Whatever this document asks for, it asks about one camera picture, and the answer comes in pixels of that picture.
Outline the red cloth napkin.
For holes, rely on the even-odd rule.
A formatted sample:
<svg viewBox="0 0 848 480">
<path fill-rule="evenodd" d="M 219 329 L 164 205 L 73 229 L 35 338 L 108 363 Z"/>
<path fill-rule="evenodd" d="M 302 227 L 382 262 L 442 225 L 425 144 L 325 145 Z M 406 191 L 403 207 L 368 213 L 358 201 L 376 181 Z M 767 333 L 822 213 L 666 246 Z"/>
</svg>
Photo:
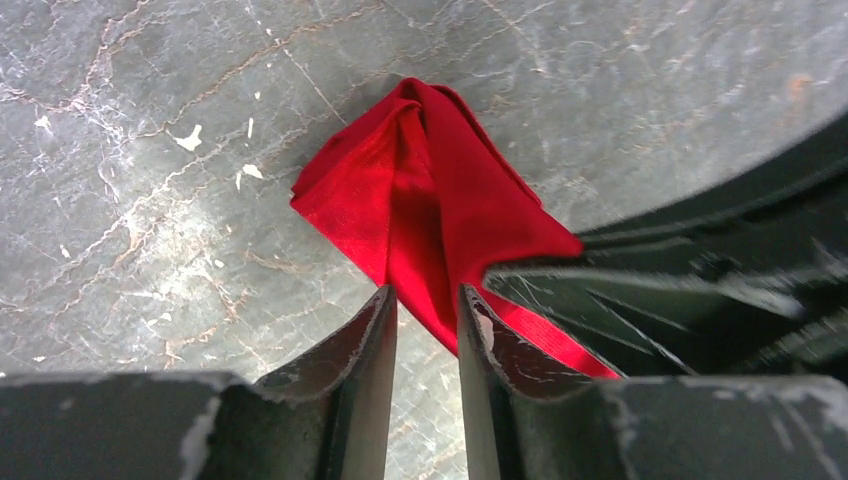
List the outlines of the red cloth napkin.
<svg viewBox="0 0 848 480">
<path fill-rule="evenodd" d="M 544 209 L 463 99 L 406 78 L 304 167 L 291 206 L 448 351 L 458 292 L 495 264 L 575 258 L 578 238 Z"/>
</svg>

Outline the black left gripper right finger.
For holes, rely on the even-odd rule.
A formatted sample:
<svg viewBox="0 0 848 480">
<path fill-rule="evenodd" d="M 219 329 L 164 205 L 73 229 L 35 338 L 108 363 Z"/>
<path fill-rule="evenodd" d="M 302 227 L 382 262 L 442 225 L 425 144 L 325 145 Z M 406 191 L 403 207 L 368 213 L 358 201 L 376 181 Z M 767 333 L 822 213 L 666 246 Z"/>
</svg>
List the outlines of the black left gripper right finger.
<svg viewBox="0 0 848 480">
<path fill-rule="evenodd" d="M 847 388 L 826 376 L 592 379 L 458 293 L 472 479 L 843 479 Z"/>
</svg>

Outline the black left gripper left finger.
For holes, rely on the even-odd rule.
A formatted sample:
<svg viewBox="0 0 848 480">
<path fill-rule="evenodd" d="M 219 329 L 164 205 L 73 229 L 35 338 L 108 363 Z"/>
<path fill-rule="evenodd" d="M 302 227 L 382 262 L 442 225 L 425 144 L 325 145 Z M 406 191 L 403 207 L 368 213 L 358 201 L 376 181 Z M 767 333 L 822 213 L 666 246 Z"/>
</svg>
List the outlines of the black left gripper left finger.
<svg viewBox="0 0 848 480">
<path fill-rule="evenodd" d="M 59 372 L 1 382 L 5 479 L 380 479 L 397 300 L 255 382 L 227 371 Z"/>
</svg>

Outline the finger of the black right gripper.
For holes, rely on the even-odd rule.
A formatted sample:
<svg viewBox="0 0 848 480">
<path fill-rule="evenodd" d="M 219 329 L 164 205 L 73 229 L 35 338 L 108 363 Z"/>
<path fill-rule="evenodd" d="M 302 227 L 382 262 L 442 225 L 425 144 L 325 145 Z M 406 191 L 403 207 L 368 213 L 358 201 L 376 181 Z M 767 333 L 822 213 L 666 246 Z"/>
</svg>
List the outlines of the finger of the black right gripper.
<svg viewBox="0 0 848 480">
<path fill-rule="evenodd" d="M 805 313 L 789 294 L 692 276 L 498 267 L 484 284 L 553 321 L 623 376 L 728 373 Z"/>
<path fill-rule="evenodd" d="M 844 279 L 847 116 L 724 183 L 587 231 L 586 279 Z"/>
</svg>

